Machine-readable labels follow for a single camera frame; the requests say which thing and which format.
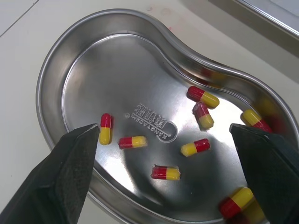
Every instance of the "white countertop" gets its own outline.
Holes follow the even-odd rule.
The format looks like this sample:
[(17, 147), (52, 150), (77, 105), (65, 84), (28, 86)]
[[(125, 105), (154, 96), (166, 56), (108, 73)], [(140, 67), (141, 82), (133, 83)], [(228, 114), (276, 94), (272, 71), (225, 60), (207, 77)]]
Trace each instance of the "white countertop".
[[(28, 2), (25, 8), (16, 10), (19, 16), (4, 10), (11, 22), (2, 26), (3, 30), (35, 1)], [(277, 45), (211, 2), (39, 0), (4, 33), (0, 37), (0, 211), (32, 168), (50, 152), (38, 124), (35, 105), (36, 83), (43, 60), (70, 25), (100, 10), (129, 8), (156, 17), (197, 52), (264, 81), (288, 103), (299, 119), (299, 58), (294, 49), (290, 53), (285, 50), (288, 46)], [(282, 35), (282, 38), (286, 39), (282, 41), (286, 45), (292, 43), (288, 36)], [(79, 223), (118, 222), (86, 199)]]

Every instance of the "pill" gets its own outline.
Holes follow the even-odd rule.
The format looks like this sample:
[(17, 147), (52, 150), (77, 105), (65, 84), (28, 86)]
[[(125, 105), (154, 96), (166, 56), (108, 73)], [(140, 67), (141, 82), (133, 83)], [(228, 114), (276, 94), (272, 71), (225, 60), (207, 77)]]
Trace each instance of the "pill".
[(181, 147), (181, 153), (184, 156), (190, 156), (210, 149), (210, 142), (208, 139), (201, 139), (195, 142), (188, 143)]
[(189, 87), (187, 96), (195, 101), (205, 103), (209, 108), (215, 108), (219, 105), (219, 99), (217, 97), (196, 86)]
[(266, 132), (272, 132), (269, 125), (253, 110), (246, 110), (242, 114), (245, 119), (245, 124), (252, 127), (260, 128)]
[(193, 108), (193, 113), (198, 119), (198, 122), (204, 129), (209, 129), (213, 127), (214, 121), (211, 117), (206, 105), (202, 102), (197, 102)]
[(225, 219), (232, 218), (239, 213), (253, 198), (249, 188), (242, 188), (220, 205), (220, 212)]
[(124, 148), (139, 148), (147, 146), (147, 141), (144, 136), (126, 137), (118, 141), (120, 149)]
[(155, 165), (151, 173), (151, 178), (159, 180), (178, 181), (180, 179), (180, 175), (181, 174), (178, 167), (164, 167)]
[(108, 145), (111, 136), (111, 123), (112, 117), (109, 113), (104, 113), (101, 117), (100, 123), (100, 143), (102, 145)]

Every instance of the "embossed logo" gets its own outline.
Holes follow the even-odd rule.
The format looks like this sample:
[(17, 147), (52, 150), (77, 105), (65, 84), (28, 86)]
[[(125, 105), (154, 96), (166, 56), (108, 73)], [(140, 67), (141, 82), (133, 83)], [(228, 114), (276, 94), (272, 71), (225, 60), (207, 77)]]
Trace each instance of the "embossed logo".
[(170, 143), (177, 137), (178, 129), (175, 124), (142, 104), (139, 104), (133, 113), (126, 113), (125, 117), (149, 129), (164, 143)]

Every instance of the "red and yellow capsule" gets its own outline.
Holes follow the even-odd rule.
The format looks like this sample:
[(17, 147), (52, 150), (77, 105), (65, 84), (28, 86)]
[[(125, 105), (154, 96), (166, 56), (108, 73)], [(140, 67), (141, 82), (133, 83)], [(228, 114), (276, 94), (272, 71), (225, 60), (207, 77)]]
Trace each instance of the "red and yellow capsule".
[(144, 136), (126, 137), (118, 141), (120, 149), (124, 148), (139, 148), (147, 146), (147, 140)]
[(249, 188), (242, 188), (233, 196), (226, 199), (219, 207), (219, 210), (225, 219), (232, 218), (239, 213), (251, 200), (253, 193)]
[(180, 176), (181, 174), (177, 167), (164, 167), (155, 165), (151, 173), (151, 178), (159, 180), (179, 181)]
[(193, 108), (193, 113), (195, 114), (195, 117), (198, 119), (200, 125), (204, 129), (209, 129), (209, 128), (213, 127), (214, 120), (211, 117), (211, 115), (204, 103), (197, 102)]
[(189, 87), (187, 96), (195, 101), (205, 103), (209, 108), (215, 108), (219, 105), (219, 99), (217, 97), (196, 86)]
[(181, 153), (184, 156), (190, 156), (196, 153), (200, 153), (209, 150), (211, 147), (208, 139), (201, 139), (195, 142), (188, 143), (181, 147)]
[(272, 129), (269, 125), (253, 110), (246, 110), (242, 114), (242, 118), (245, 120), (244, 123), (247, 126), (257, 127), (266, 132), (272, 132)]
[(111, 136), (112, 117), (109, 113), (104, 113), (101, 117), (99, 141), (102, 145), (108, 145)]

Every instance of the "metal surface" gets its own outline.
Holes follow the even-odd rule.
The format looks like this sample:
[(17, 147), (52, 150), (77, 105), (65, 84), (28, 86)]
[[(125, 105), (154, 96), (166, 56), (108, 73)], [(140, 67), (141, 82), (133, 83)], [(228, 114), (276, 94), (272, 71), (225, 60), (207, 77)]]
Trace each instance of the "metal surface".
[(235, 1), (299, 39), (299, 2), (297, 0)]
[[(208, 131), (192, 114), (190, 85), (220, 98)], [(231, 123), (242, 123), (242, 110), (254, 107), (276, 133), (299, 142), (294, 116), (267, 85), (196, 53), (154, 18), (124, 9), (85, 17), (58, 39), (41, 69), (36, 106), (50, 148), (67, 131), (113, 115), (113, 140), (98, 144), (90, 196), (127, 223), (223, 223), (218, 203), (246, 186), (229, 133)], [(149, 145), (118, 148), (119, 138), (134, 135)], [(179, 153), (202, 138), (211, 150)], [(152, 180), (154, 164), (179, 166), (181, 181)]]

